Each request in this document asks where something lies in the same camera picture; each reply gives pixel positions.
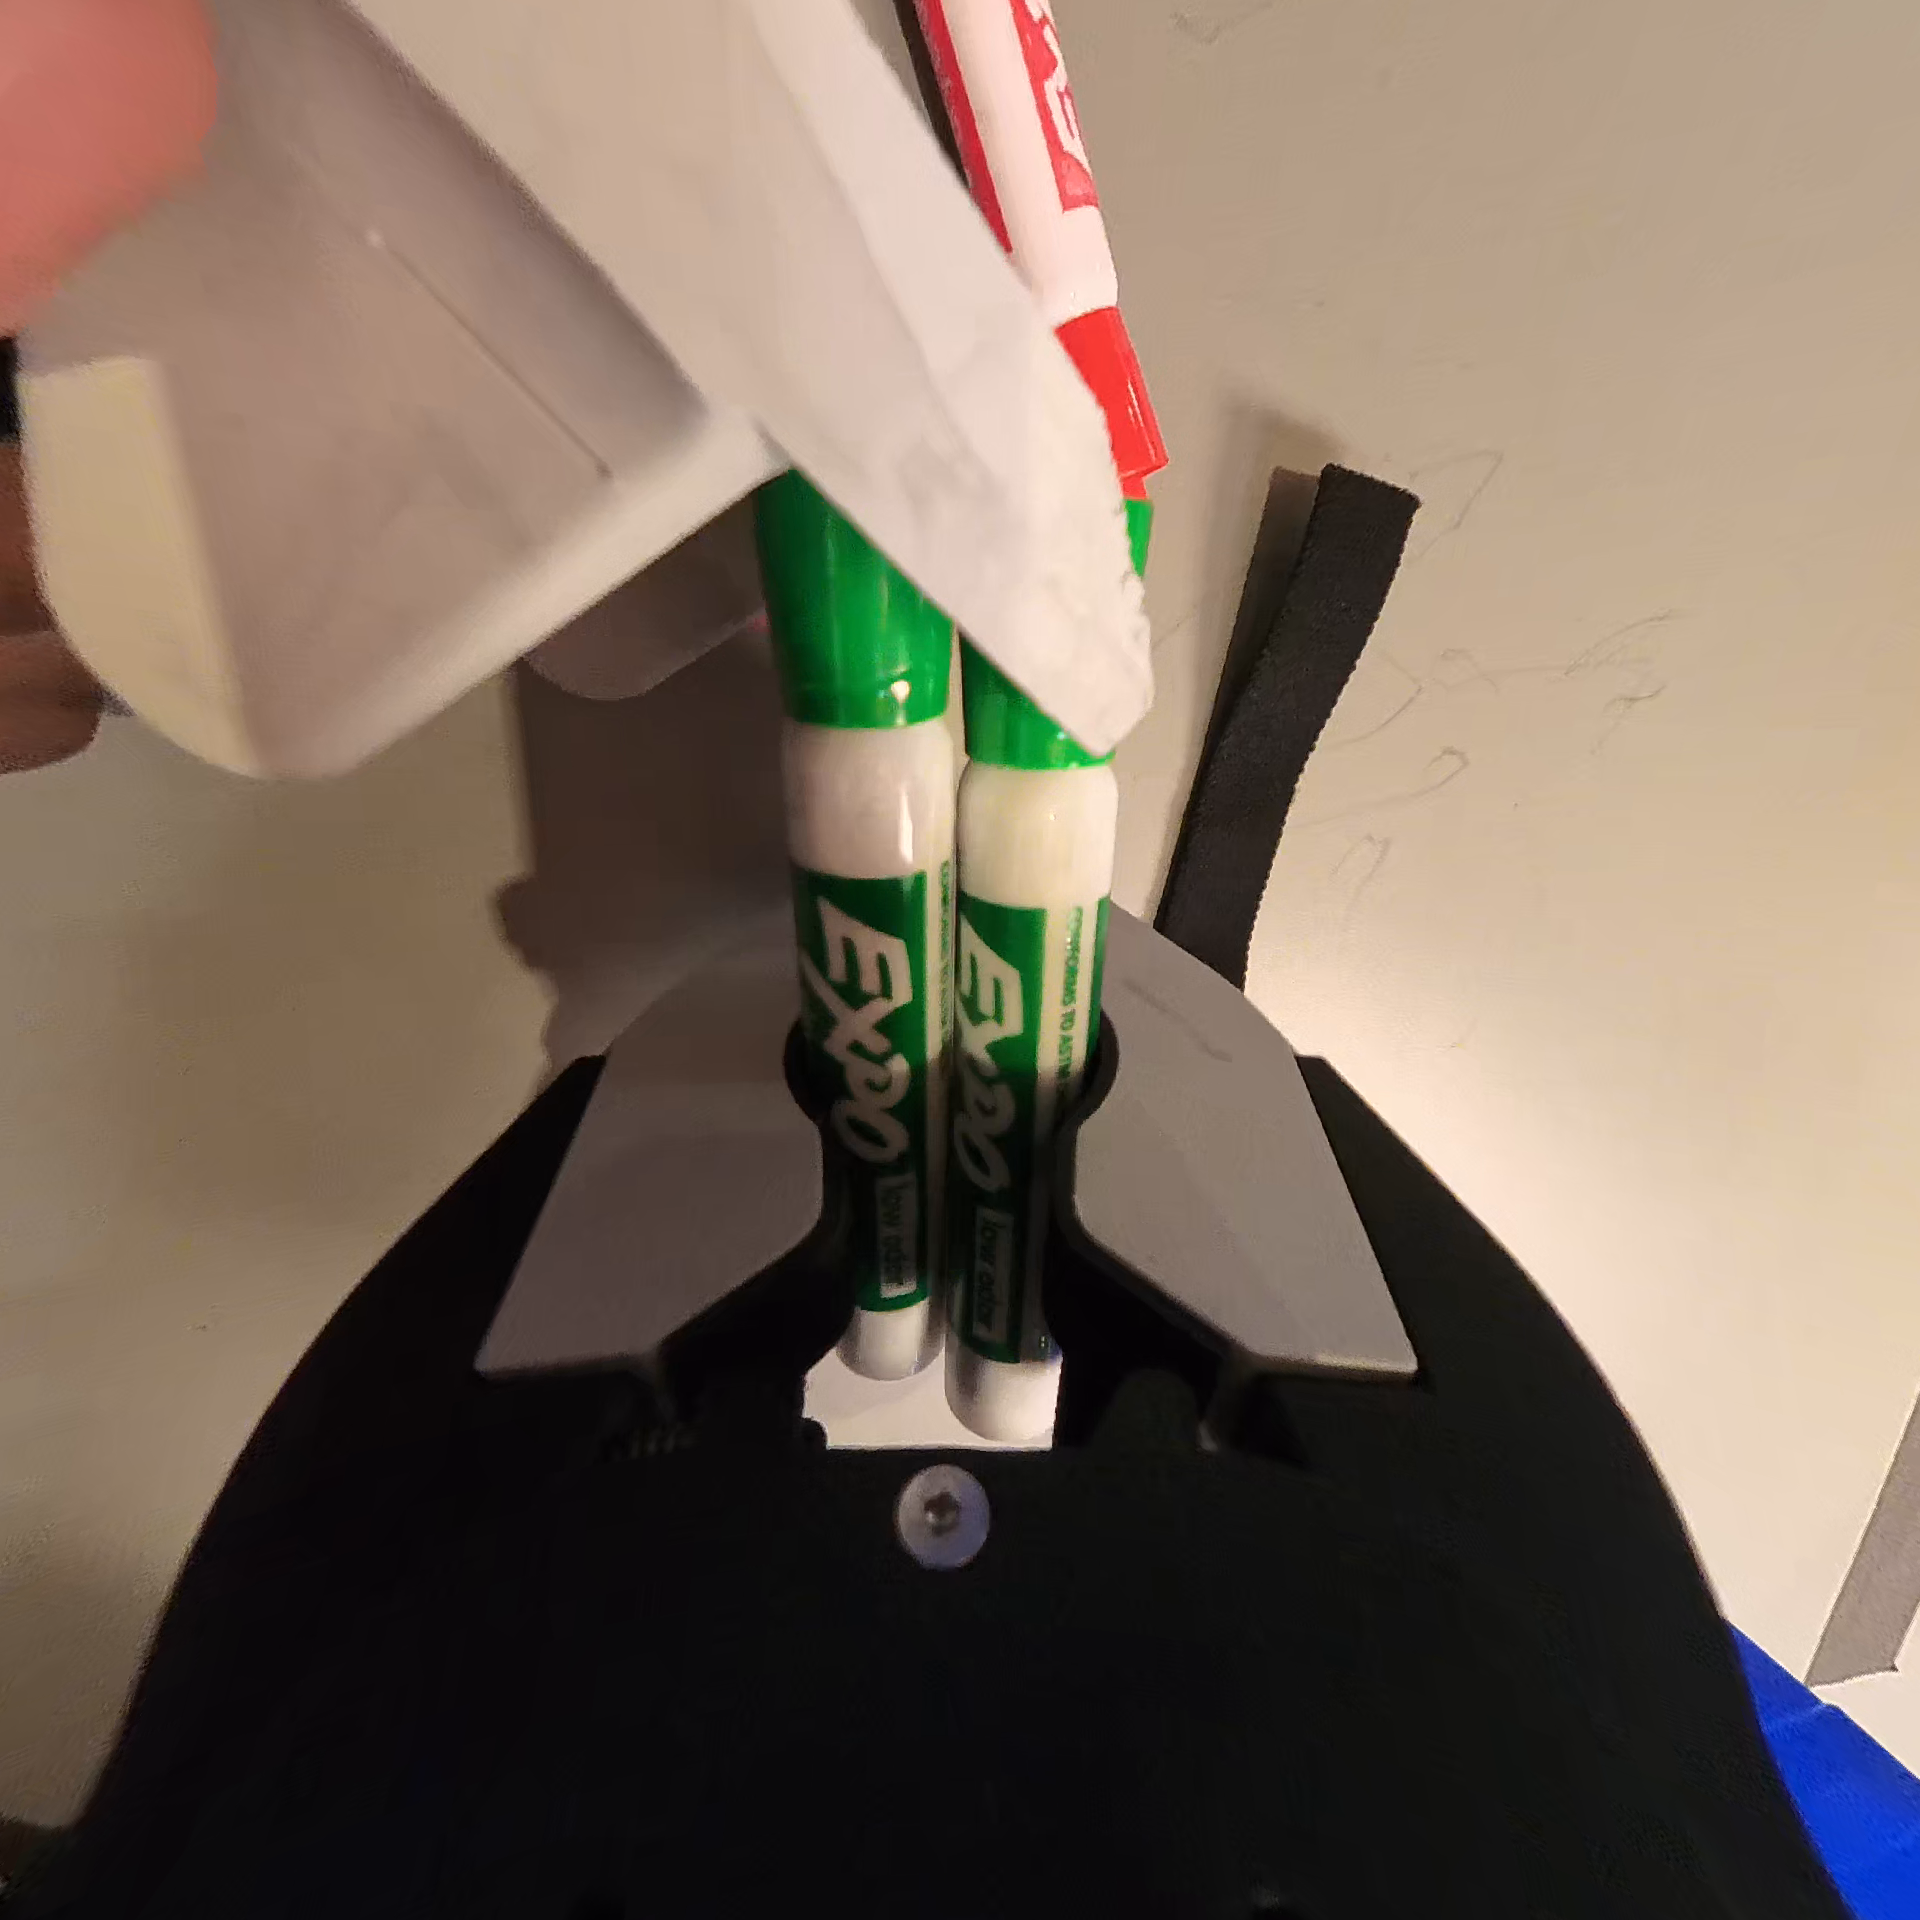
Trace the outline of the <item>red dry erase marker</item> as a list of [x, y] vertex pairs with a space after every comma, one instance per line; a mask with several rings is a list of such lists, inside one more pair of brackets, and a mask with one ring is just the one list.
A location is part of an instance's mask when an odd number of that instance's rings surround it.
[[1048, 3], [913, 3], [962, 176], [1103, 410], [1128, 500], [1166, 441], [1103, 219], [1086, 131]]

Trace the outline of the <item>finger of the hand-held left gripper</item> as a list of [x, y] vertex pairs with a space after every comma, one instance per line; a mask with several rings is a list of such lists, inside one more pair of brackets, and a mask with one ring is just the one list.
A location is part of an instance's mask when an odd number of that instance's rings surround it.
[[38, 581], [110, 707], [248, 777], [519, 657], [629, 700], [763, 629], [768, 477], [355, 3], [209, 3], [200, 173], [29, 323]]
[[726, 3], [766, 430], [1109, 753], [1155, 696], [1105, 420], [849, 3]]

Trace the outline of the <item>blue plastic bin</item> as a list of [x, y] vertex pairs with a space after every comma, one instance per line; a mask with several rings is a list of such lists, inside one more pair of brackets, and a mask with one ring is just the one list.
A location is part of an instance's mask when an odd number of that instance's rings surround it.
[[1918, 1777], [1838, 1704], [1730, 1631], [1763, 1739], [1855, 1917], [1918, 1917]]

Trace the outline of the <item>green dry erase marker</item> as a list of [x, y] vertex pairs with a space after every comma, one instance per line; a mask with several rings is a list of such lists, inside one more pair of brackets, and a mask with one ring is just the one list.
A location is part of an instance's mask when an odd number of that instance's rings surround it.
[[1048, 1184], [1096, 1049], [1120, 783], [972, 639], [960, 667], [946, 1400], [972, 1434], [1029, 1446], [1056, 1409]]
[[852, 1191], [845, 1364], [908, 1379], [946, 1330], [955, 631], [800, 471], [755, 491], [780, 684], [802, 1036]]

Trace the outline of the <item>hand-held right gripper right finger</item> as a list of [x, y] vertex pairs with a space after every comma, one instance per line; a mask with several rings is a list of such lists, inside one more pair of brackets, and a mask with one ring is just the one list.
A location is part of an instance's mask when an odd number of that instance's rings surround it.
[[1292, 1046], [1138, 917], [1109, 919], [1048, 1246], [1060, 1437], [1088, 1437], [1135, 1373], [1183, 1381], [1222, 1437], [1262, 1379], [1419, 1373]]

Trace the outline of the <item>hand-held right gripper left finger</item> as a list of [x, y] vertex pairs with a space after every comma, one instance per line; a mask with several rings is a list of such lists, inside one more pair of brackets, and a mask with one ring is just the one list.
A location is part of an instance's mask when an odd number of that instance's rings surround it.
[[629, 1370], [673, 1419], [752, 1391], [800, 1416], [852, 1317], [849, 1229], [798, 980], [693, 973], [610, 1041], [476, 1370]]

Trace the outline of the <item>person's left hand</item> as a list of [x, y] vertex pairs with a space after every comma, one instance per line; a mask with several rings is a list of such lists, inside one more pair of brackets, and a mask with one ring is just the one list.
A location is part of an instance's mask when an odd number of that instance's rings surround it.
[[200, 3], [3, 4], [3, 774], [82, 753], [103, 687], [33, 573], [16, 334], [66, 273], [168, 194], [218, 109]]

